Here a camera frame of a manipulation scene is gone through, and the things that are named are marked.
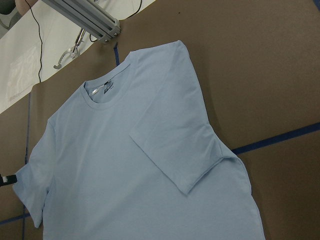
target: blue tape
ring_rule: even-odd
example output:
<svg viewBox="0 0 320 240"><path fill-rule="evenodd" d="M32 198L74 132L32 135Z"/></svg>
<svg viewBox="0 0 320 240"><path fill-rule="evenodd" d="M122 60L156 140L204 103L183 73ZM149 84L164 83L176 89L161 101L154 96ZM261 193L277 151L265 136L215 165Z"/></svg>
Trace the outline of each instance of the blue tape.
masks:
<svg viewBox="0 0 320 240"><path fill-rule="evenodd" d="M12 218L9 218L9 219L0 221L0 225L8 224L8 223L11 223L11 222L14 222L14 221L23 219L24 217L25 217L25 218L30 217L30 213L27 213L27 214L25 214L24 216L23 216L23 215L15 216L15 217L12 217Z"/></svg>
<svg viewBox="0 0 320 240"><path fill-rule="evenodd" d="M115 64L118 66L120 64L119 62L119 53L118 53L118 42L113 47L114 50L114 56L115 56Z"/></svg>
<svg viewBox="0 0 320 240"><path fill-rule="evenodd" d="M286 133L283 133L283 134L280 134L277 136L273 136L273 137L270 137L270 138L267 138L267 139L264 139L261 141L257 141L255 143L251 143L251 144L248 144L245 146L235 148L232 150L232 152L234 154L243 154L243 153L255 150L255 149L263 148L265 146L268 146L271 144L276 144L276 143L279 143L279 142L282 142L282 141L285 141L288 139L293 139L293 138L299 137L301 135L309 134L309 133L312 133L312 132L315 132L318 130L320 130L320 122L309 125L309 126L305 126L305 127L293 130L293 131L289 131L289 132L286 132Z"/></svg>
<svg viewBox="0 0 320 240"><path fill-rule="evenodd" d="M313 2L320 11L320 0L313 0Z"/></svg>
<svg viewBox="0 0 320 240"><path fill-rule="evenodd" d="M27 128L26 128L26 140L25 140L25 156L24 164L26 165L29 161L29 134L30 134L30 103L31 103L31 92L28 95L28 119L27 119ZM22 240L25 240L25 229L26 229L26 206L23 205L23 214L22 214Z"/></svg>

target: short sleeve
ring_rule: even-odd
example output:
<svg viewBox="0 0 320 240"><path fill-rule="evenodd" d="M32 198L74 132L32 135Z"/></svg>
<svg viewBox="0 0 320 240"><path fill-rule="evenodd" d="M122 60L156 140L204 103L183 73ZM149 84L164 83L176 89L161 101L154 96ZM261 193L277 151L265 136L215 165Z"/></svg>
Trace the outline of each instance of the short sleeve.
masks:
<svg viewBox="0 0 320 240"><path fill-rule="evenodd" d="M43 136L31 152L28 163L15 174L17 182L12 186L28 209L36 228L40 226L43 218L43 208L53 178L55 158L55 131L48 121Z"/></svg>
<svg viewBox="0 0 320 240"><path fill-rule="evenodd" d="M129 135L187 195L222 159L222 151L186 46L177 41L170 47L166 77Z"/></svg>

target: black wire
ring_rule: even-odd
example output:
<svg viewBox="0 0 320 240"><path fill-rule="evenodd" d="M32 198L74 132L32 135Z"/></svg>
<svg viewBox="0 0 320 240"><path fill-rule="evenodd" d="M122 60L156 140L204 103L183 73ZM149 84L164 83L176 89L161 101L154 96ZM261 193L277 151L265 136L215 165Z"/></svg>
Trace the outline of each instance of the black wire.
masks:
<svg viewBox="0 0 320 240"><path fill-rule="evenodd" d="M42 69L42 45L43 45L43 42L42 42L42 39L41 39L41 36L40 36L40 25L39 25L37 19L35 18L34 12L32 11L30 4L27 2L27 0L25 0L25 2L26 2L26 4L29 5L29 8L30 8L31 13L32 13L32 16L33 16L34 20L36 21L36 23L38 24L39 38L40 38L40 41L41 41L40 70L39 70L38 76L39 76L39 82L41 83L40 71Z"/></svg>
<svg viewBox="0 0 320 240"><path fill-rule="evenodd" d="M128 19L128 18L131 18L133 15L136 15L136 14L140 11L140 9L141 9L141 5L142 5L142 0L140 1L139 9L138 9L134 14L132 14L132 15L128 16L128 17L127 17L127 19Z"/></svg>
<svg viewBox="0 0 320 240"><path fill-rule="evenodd" d="M89 39L90 39L90 41L92 42L92 43L94 43L94 42L96 42L98 39L96 39L96 40L94 40L94 41L92 41L91 40L91 34L89 35Z"/></svg>

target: t-shirt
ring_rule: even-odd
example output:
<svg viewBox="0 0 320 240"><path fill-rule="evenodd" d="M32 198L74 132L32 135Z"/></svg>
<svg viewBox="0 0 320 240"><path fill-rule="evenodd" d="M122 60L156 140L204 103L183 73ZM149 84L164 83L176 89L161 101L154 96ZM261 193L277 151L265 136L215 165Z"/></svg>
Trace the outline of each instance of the t-shirt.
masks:
<svg viewBox="0 0 320 240"><path fill-rule="evenodd" d="M186 46L131 51L47 121L13 189L44 240L264 240Z"/></svg>

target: crew neck collar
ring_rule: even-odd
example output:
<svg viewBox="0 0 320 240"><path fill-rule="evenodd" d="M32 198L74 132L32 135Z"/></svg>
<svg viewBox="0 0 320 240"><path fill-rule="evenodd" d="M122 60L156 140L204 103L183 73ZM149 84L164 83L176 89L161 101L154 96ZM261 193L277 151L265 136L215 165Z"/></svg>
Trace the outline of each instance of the crew neck collar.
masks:
<svg viewBox="0 0 320 240"><path fill-rule="evenodd" d="M135 65L136 65L136 59L133 57L133 52L131 51L126 56L126 58L124 59L124 61L122 63L120 63L118 66L116 66L114 69L112 69L107 74L105 74L99 78L93 79L93 80L85 81L80 86L80 92L81 92L81 95L83 96L84 100L86 101L86 103L91 108L96 109L96 110L105 110L105 109L112 107L115 103L117 103L126 94L127 90L129 89L132 80L135 78L135 72L136 72ZM115 96L113 96L113 98L111 100L109 100L108 102L95 102L90 98L86 89L97 88L98 86L101 86L104 83L106 83L107 81L109 81L110 79L112 79L117 74L121 73L122 71L126 71L126 70L129 71L128 76L123 81L123 85L121 86L121 89L119 90L119 92Z"/></svg>

